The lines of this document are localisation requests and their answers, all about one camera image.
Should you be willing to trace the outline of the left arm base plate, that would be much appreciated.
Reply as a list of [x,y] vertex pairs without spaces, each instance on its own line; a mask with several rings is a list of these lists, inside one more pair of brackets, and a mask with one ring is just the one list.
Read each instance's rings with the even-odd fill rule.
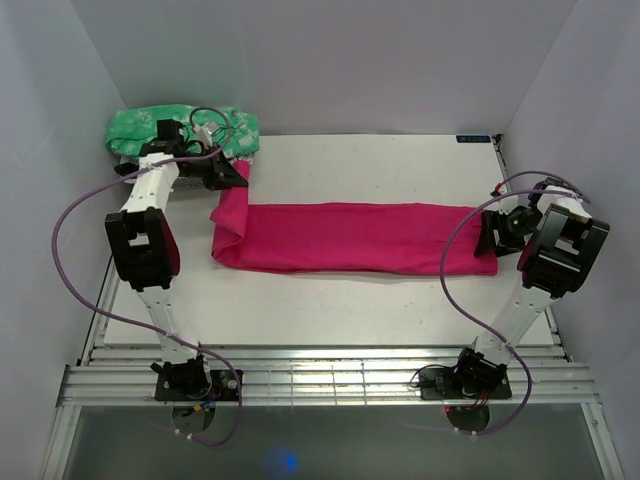
[[237,401],[244,372],[210,370],[204,378],[189,379],[186,376],[167,378],[158,375],[153,398],[160,402]]

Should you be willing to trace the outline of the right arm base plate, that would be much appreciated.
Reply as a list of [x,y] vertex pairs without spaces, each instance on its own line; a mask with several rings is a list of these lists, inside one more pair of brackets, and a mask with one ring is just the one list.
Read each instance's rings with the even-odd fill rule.
[[410,388],[420,393],[422,400],[506,400],[512,398],[508,381],[493,392],[479,386],[463,386],[455,379],[454,368],[443,365],[425,366],[417,370],[408,382]]

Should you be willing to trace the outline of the pink trousers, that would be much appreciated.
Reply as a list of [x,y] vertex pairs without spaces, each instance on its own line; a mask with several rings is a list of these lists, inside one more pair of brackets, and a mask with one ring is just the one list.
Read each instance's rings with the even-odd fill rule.
[[494,276],[493,253],[475,256],[481,217],[471,208],[424,203],[252,204],[224,191],[210,219],[211,256],[233,269],[293,274],[382,272]]

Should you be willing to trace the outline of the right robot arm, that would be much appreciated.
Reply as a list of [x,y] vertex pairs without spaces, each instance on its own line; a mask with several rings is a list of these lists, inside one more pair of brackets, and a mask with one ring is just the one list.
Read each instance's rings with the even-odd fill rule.
[[480,215],[474,256],[518,253],[520,280],[489,328],[459,355],[451,383],[464,397],[486,398],[507,385],[511,349],[546,308],[582,287],[610,232],[564,179],[549,175],[527,195],[527,205]]

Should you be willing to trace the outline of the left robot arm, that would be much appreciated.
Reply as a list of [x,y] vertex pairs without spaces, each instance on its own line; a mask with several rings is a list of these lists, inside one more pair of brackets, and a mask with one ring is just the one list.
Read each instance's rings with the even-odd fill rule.
[[119,278],[143,302],[158,336],[162,357],[152,370],[160,393],[180,400],[206,398],[212,376],[204,357],[175,338],[180,335],[171,287],[181,268],[180,252],[165,210],[180,177],[199,179],[208,190],[247,188],[244,178],[222,153],[212,134],[201,130],[195,140],[173,119],[156,122],[156,135],[143,143],[137,177],[123,207],[105,218],[105,230]]

